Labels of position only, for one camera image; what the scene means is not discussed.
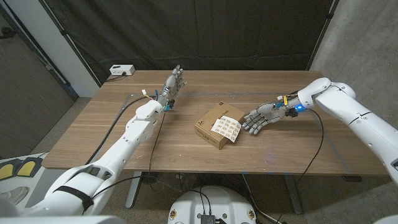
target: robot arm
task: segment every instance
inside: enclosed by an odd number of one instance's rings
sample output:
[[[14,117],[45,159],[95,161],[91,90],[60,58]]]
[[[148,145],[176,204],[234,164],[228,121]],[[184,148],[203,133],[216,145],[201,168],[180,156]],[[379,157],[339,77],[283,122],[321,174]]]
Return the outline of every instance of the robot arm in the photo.
[[[314,107],[313,99],[328,114],[344,122],[383,163],[398,185],[398,130],[355,100],[354,90],[344,83],[319,78],[284,101],[258,106],[245,116],[243,127],[257,134],[284,116],[297,116]]]
[[[183,70],[177,65],[157,97],[136,110],[124,134],[97,161],[74,167],[61,175],[43,201],[19,212],[22,216],[97,215],[110,198],[113,187],[93,198],[118,179],[136,147],[149,139],[157,124],[156,117],[174,105],[182,83]]]

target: brown cardboard box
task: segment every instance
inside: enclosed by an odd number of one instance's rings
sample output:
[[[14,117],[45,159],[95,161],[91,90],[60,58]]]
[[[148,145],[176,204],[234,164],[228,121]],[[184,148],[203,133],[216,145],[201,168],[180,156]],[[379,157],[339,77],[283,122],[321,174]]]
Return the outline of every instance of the brown cardboard box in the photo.
[[[223,148],[228,141],[228,138],[211,130],[216,120],[222,116],[233,118],[241,124],[244,121],[244,113],[242,111],[221,101],[195,123],[195,133],[217,149]]]

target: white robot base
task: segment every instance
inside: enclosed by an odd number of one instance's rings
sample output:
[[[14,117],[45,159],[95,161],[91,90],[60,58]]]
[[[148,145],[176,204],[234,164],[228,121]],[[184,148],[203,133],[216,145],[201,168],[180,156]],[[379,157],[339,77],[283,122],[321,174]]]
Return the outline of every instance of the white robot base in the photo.
[[[170,209],[167,223],[255,224],[256,215],[251,204],[240,194],[226,187],[209,185],[197,187],[177,199]]]

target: electrical outlet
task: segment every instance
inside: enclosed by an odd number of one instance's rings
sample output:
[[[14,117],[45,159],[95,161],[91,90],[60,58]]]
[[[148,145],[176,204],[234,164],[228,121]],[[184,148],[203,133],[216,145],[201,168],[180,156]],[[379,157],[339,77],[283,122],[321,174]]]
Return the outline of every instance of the electrical outlet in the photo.
[[[133,65],[112,65],[109,71],[111,75],[122,75],[123,72],[126,72],[126,75],[132,75],[136,69]]]

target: blue led light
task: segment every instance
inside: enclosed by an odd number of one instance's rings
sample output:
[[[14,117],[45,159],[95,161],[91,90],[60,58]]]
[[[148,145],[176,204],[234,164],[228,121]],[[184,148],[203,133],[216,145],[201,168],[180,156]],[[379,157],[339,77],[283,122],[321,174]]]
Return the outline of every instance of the blue led light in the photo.
[[[297,112],[305,111],[305,107],[303,105],[296,105],[294,108],[297,110]]]

